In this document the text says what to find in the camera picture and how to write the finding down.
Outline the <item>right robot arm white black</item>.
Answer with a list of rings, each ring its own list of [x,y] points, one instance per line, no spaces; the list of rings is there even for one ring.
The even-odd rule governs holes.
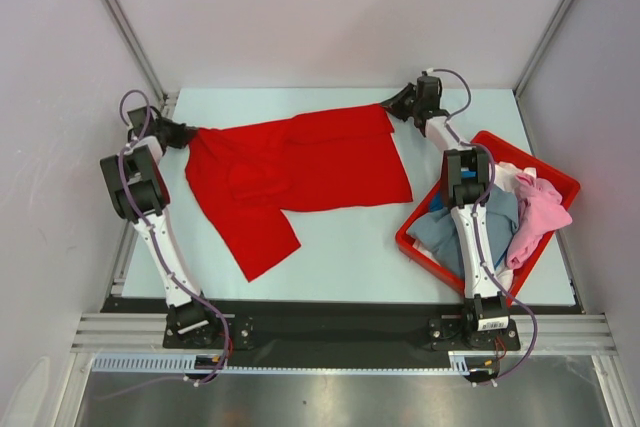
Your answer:
[[[455,131],[454,115],[441,106],[439,73],[463,79],[451,69],[427,69],[383,101],[382,107],[402,121],[411,119],[442,152],[441,200],[455,225],[465,271],[464,308],[456,336],[471,348],[484,348],[498,344],[510,322],[506,291],[495,278],[487,232],[486,203],[494,184],[494,162],[486,148]]]

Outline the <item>pink t-shirt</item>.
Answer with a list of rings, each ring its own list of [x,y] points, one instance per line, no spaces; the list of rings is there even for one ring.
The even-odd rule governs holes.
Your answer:
[[[511,270],[518,270],[544,235],[570,225],[572,217],[561,205],[563,197],[547,179],[518,173],[514,177],[514,194],[519,227],[509,245],[506,264]]]

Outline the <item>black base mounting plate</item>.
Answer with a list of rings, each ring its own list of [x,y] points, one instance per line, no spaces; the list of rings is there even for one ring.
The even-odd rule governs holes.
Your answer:
[[[458,304],[218,301],[228,327],[203,307],[177,313],[159,299],[108,298],[104,314],[158,315],[168,349],[220,349],[231,338],[234,367],[412,369],[442,367],[450,351],[493,357],[516,352],[514,323],[475,332]]]

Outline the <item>right aluminium corner post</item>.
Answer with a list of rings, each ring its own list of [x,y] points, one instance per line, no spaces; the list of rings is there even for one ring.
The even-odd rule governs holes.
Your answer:
[[[558,1],[551,17],[549,18],[543,29],[540,38],[538,39],[533,51],[528,57],[528,60],[526,61],[524,68],[515,83],[513,93],[516,99],[520,99],[522,97],[532,77],[542,63],[549,48],[551,47],[553,40],[568,18],[568,15],[576,1],[577,0]]]

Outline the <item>red t-shirt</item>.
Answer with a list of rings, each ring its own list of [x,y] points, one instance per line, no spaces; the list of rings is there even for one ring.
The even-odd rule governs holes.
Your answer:
[[[408,203],[413,195],[378,104],[241,127],[200,128],[185,175],[247,281],[301,244],[285,214]]]

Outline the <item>aluminium corner post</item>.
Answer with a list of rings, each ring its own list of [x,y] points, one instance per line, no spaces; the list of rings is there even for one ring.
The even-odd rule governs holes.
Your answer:
[[[542,63],[549,48],[551,47],[553,40],[568,18],[568,15],[576,1],[577,0],[558,1],[551,17],[549,18],[543,29],[540,38],[538,39],[533,51],[528,57],[528,60],[526,61],[524,68],[515,83],[513,93],[516,99],[520,99],[522,97],[532,77]]]
[[[165,106],[167,103],[173,105],[177,101],[178,92],[168,91],[163,87],[120,0],[100,1],[154,98],[162,106]]]

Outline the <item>white t-shirt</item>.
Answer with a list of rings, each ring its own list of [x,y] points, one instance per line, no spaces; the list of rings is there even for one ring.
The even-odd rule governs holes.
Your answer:
[[[512,163],[499,162],[495,165],[494,184],[504,192],[513,193],[518,181],[517,176],[522,170]]]

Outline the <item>blue t-shirt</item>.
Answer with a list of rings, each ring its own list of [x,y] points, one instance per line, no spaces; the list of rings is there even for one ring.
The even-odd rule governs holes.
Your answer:
[[[441,196],[441,192],[440,191],[435,191],[434,195],[431,197],[431,200],[429,201],[428,204],[428,211],[429,212],[436,212],[436,211],[440,211],[442,209],[445,208],[445,204],[442,200],[442,196]]]

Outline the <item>grey-blue t-shirt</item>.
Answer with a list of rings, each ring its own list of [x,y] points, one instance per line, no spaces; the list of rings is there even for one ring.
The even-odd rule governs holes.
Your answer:
[[[494,187],[486,203],[486,229],[495,275],[503,285],[510,282],[505,273],[508,247],[519,227],[518,201],[513,193]],[[428,212],[408,229],[435,261],[460,279],[465,277],[460,242],[454,221],[447,209]]]

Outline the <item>left aluminium corner post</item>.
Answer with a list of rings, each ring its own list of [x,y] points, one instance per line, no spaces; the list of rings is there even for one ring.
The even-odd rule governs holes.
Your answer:
[[[178,92],[168,91],[163,87],[120,0],[100,1],[154,98],[162,106],[165,106],[167,103],[173,105],[177,101]]]

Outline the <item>aluminium front rail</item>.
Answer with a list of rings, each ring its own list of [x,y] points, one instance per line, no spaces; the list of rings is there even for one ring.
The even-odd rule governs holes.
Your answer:
[[[536,355],[615,355],[604,315],[539,315]],[[165,335],[162,314],[84,314],[73,352],[159,352]]]

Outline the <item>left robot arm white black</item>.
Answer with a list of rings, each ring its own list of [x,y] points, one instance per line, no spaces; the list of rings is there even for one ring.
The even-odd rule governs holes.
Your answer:
[[[170,195],[158,164],[166,150],[181,149],[196,130],[162,116],[155,107],[125,115],[125,152],[100,160],[100,169],[116,214],[129,222],[147,247],[163,283],[167,305],[167,348],[204,348],[221,334],[221,323],[203,303],[204,295],[186,266],[168,207]]]

